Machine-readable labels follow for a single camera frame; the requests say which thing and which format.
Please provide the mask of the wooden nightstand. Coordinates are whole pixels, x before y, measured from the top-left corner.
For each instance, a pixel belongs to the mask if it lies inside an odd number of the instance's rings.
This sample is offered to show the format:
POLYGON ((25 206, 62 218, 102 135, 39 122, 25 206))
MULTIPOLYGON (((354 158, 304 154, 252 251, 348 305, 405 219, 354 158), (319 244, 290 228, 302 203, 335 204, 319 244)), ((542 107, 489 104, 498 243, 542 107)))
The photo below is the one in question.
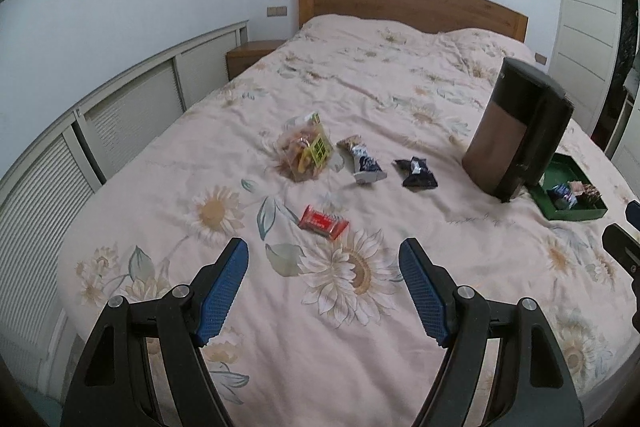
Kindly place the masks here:
POLYGON ((284 40, 257 40, 243 43, 226 53, 228 79, 233 80, 272 53, 284 40))

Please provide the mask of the brown oat snack bag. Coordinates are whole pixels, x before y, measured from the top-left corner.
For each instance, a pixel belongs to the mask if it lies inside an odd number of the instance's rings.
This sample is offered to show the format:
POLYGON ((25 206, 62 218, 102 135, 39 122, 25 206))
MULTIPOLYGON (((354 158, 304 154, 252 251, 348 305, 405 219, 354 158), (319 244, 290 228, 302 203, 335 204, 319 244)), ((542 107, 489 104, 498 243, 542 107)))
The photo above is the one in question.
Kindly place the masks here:
POLYGON ((601 198, 599 190, 591 183, 576 180, 570 182, 568 186, 579 205, 594 206, 601 198))

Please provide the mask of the dried fruit snack bag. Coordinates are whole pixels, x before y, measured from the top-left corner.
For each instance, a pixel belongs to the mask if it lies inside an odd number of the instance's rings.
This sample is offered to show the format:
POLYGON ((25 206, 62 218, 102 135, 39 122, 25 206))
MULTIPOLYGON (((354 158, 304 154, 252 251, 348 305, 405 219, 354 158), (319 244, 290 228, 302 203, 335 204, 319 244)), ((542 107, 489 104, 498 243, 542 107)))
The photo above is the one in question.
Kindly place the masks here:
POLYGON ((326 168, 333 146, 318 112, 289 120, 276 142, 286 174, 295 182, 316 179, 326 168))

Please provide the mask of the floral pink bed quilt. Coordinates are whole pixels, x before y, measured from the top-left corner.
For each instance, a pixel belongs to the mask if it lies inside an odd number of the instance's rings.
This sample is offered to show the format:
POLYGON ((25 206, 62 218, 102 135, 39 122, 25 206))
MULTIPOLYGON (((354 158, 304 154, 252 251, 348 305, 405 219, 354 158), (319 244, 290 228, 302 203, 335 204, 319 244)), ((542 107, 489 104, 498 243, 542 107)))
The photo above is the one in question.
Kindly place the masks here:
POLYGON ((596 221, 547 220, 527 192, 503 204, 461 161, 502 61, 523 43, 480 29, 429 35, 380 20, 310 20, 273 54, 191 107, 87 202, 64 239, 58 290, 81 336, 108 298, 149 300, 192 280, 229 239, 250 263, 203 358, 239 426, 407 426, 444 352, 397 268, 419 239, 460 284, 540 303, 580 395, 611 384, 639 336, 630 277, 601 235, 632 193, 577 124, 560 151, 601 192, 596 221), (293 181, 276 142, 318 112, 333 146, 316 179, 293 181), (387 173, 357 184, 337 146, 360 135, 387 173), (438 187, 413 190, 396 159, 424 158, 438 187), (307 206, 349 222, 330 241, 301 230, 307 206))

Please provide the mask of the blue white torn snack pack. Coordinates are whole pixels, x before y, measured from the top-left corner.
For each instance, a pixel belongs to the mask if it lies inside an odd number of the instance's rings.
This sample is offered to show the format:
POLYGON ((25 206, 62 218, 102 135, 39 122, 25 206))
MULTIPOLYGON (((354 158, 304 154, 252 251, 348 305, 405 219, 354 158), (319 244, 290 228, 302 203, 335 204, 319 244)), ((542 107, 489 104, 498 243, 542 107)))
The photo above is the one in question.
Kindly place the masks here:
POLYGON ((373 184, 387 178, 387 173, 378 165, 360 135, 351 135, 337 142, 337 146, 352 156, 354 178, 357 184, 373 184))

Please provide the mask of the small red snack packet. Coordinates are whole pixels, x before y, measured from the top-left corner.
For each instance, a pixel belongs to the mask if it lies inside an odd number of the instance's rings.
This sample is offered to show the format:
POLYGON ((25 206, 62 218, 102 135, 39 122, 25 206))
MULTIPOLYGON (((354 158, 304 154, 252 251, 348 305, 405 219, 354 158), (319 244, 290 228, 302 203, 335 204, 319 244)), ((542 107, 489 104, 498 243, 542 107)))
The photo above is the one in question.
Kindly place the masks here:
POLYGON ((298 221, 301 230, 319 234, 330 241, 338 239, 348 226, 349 222, 341 216, 330 215, 312 206, 305 208, 298 221))

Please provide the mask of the white wardrobe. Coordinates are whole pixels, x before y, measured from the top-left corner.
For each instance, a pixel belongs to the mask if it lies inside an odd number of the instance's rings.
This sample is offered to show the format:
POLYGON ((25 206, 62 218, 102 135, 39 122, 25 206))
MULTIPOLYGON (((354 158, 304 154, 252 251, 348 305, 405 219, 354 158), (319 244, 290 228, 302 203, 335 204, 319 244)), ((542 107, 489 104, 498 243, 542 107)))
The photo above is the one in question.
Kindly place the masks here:
POLYGON ((596 129, 610 90, 622 27, 622 0, 561 0, 549 75, 574 105, 574 121, 596 129))

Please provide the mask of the dark navy snack packet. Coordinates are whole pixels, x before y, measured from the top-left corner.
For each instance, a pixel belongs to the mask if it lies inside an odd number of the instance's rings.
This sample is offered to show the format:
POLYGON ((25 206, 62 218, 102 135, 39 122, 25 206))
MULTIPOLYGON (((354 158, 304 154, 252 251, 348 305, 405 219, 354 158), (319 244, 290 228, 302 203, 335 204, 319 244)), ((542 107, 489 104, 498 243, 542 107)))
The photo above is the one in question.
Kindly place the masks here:
POLYGON ((402 180, 403 187, 413 190, 434 190, 438 187, 434 173, 428 168, 424 158, 396 159, 394 165, 405 176, 402 180))

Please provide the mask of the green tray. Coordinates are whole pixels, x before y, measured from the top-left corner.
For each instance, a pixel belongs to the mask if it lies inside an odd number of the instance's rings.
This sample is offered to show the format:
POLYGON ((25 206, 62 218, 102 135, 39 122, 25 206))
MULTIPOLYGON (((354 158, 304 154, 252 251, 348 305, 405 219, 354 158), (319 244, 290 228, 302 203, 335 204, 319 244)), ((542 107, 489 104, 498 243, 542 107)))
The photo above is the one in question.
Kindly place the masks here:
POLYGON ((590 221, 608 211, 601 194, 573 157, 555 153, 529 194, 549 221, 590 221))

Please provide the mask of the brown black cylindrical bin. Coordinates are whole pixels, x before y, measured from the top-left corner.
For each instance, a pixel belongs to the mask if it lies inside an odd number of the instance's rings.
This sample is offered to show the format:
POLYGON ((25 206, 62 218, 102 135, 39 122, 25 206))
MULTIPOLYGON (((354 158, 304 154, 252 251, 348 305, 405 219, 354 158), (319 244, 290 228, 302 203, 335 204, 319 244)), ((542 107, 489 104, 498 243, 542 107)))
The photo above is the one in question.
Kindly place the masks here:
POLYGON ((559 83, 533 65, 506 58, 463 155, 464 171, 483 192, 510 202, 521 187, 540 180, 573 112, 559 83))

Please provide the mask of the wooden headboard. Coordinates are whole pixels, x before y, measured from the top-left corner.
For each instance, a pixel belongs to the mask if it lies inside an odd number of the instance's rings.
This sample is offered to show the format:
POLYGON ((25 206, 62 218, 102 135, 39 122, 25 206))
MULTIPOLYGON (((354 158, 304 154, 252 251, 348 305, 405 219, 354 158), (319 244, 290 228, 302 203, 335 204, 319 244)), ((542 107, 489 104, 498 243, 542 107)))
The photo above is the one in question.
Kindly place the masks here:
POLYGON ((528 17, 490 0, 298 0, 298 23, 320 15, 392 20, 436 34, 464 28, 486 29, 523 42, 528 17))

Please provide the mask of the blue white chocolate snack pack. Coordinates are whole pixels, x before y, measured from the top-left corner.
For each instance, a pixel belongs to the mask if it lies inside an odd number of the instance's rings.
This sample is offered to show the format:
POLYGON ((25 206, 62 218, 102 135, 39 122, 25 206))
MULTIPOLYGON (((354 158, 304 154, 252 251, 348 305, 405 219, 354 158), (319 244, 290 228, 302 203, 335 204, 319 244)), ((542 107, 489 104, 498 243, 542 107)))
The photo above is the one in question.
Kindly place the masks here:
POLYGON ((556 210, 570 210, 577 205, 575 197, 570 193, 566 183, 556 184, 547 191, 551 204, 556 210))

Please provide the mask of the wall outlet plate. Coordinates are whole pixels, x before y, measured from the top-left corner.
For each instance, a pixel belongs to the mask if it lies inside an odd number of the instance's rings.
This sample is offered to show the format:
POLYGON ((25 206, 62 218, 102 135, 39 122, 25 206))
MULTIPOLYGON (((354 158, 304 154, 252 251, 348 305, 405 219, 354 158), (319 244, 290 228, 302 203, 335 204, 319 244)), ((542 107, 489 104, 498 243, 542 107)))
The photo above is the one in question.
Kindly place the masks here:
POLYGON ((288 15, 288 7, 286 5, 281 6, 268 6, 268 17, 286 17, 288 15))

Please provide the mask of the white radiator cover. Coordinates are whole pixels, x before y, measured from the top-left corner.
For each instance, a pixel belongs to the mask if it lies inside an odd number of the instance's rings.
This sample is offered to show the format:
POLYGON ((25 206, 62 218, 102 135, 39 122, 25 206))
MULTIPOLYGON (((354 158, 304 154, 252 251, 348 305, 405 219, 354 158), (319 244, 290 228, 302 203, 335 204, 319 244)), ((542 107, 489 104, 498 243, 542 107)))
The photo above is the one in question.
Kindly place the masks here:
POLYGON ((62 398, 76 332, 56 289, 64 235, 90 197, 186 110, 228 80, 247 23, 132 66, 75 104, 1 180, 1 360, 21 385, 62 398))

